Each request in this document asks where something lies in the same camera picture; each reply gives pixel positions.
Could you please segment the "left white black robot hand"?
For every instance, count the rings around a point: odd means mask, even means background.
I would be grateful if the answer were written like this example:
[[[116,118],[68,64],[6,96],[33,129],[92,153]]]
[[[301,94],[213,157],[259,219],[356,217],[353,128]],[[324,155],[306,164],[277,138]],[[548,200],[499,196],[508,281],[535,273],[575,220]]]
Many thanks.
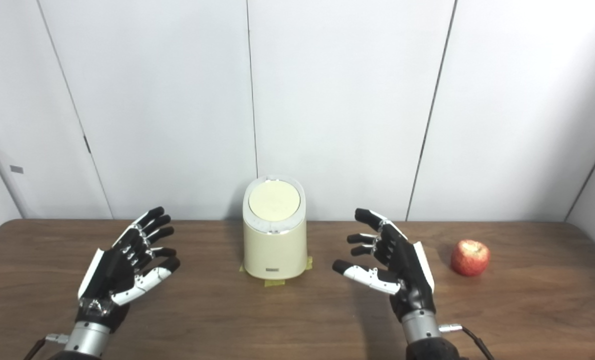
[[[174,234],[162,206],[135,219],[108,249],[96,249],[77,292],[75,322],[104,326],[114,333],[131,303],[169,278],[181,261],[173,248],[155,243]]]

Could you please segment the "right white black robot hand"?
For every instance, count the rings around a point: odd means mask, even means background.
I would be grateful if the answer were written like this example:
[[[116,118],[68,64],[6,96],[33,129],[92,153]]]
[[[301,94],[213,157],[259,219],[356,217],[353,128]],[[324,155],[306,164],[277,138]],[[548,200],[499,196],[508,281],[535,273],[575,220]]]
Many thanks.
[[[352,256],[373,256],[384,269],[369,268],[337,259],[332,264],[336,273],[389,295],[391,309],[398,321],[413,314],[435,314],[434,288],[428,260],[421,243],[411,243],[390,219],[370,209],[357,208],[356,221],[376,231],[351,234],[348,244],[355,244]]]

